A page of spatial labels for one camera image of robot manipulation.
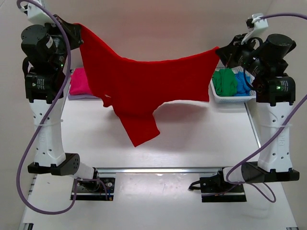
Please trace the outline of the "red t-shirt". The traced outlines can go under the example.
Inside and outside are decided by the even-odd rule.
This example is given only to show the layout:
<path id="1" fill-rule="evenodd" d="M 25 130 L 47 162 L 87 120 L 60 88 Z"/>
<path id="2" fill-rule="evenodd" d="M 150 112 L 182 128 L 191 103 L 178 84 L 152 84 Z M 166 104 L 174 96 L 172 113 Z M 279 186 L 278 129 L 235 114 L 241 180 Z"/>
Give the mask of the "red t-shirt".
<path id="1" fill-rule="evenodd" d="M 214 49 L 174 60 L 136 61 L 119 56 L 81 26 L 80 46 L 89 88 L 112 107 L 138 146 L 159 135 L 154 111 L 176 100 L 209 101 L 209 84 L 219 62 Z"/>

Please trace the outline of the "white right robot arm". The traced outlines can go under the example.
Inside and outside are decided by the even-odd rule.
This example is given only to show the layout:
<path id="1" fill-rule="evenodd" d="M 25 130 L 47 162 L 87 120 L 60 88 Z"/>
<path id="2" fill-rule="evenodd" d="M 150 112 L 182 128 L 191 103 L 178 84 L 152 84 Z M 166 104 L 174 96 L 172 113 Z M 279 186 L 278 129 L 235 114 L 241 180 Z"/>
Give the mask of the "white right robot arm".
<path id="1" fill-rule="evenodd" d="M 258 161 L 246 158 L 224 168 L 223 175 L 215 179 L 217 190 L 226 192 L 232 184 L 299 180 L 290 158 L 287 119 L 294 107 L 295 81 L 285 73 L 288 64 L 284 59 L 295 48 L 296 42 L 283 34 L 271 34 L 265 41 L 239 34 L 216 51 L 226 67 L 241 67 L 254 77 L 251 88 L 256 93 L 261 141 Z"/>

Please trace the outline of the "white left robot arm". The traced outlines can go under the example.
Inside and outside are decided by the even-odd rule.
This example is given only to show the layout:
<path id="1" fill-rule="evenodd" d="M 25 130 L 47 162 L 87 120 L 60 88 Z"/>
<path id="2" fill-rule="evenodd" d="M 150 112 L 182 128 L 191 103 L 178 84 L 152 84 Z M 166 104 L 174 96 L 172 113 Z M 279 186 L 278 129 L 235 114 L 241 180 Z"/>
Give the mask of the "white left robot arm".
<path id="1" fill-rule="evenodd" d="M 35 157 L 27 168 L 29 173 L 82 178 L 84 186 L 94 191 L 100 186 L 97 170 L 82 163 L 77 153 L 65 153 L 61 136 L 61 115 L 71 75 L 63 69 L 69 52 L 83 43 L 81 27 L 54 17 L 61 29 L 53 23 L 36 23 L 21 33 L 21 48 L 26 55 L 25 93 L 37 134 Z"/>

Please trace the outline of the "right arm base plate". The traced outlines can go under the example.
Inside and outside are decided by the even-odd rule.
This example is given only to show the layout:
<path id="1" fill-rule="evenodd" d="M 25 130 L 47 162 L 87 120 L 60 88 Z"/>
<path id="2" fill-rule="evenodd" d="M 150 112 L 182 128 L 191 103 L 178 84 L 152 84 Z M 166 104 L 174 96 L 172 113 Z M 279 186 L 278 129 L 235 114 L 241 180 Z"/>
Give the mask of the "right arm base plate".
<path id="1" fill-rule="evenodd" d="M 200 190 L 201 201 L 203 203 L 234 203 L 247 201 L 243 185 L 227 183 L 218 175 L 200 177 L 198 181 L 190 184 L 189 190 Z"/>

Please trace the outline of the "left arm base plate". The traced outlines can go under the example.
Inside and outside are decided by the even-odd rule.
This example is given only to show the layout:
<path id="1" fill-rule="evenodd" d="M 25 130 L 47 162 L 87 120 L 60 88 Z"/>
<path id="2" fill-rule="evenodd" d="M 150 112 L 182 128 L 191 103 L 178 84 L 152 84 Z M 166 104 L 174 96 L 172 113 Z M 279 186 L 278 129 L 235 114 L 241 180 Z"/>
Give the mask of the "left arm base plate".
<path id="1" fill-rule="evenodd" d="M 78 180 L 77 189 L 74 185 L 71 190 L 71 200 L 76 194 L 76 200 L 81 201 L 113 201 L 116 178 L 115 175 L 98 174 L 99 179 L 104 183 L 106 190 L 99 182 L 88 182 Z"/>

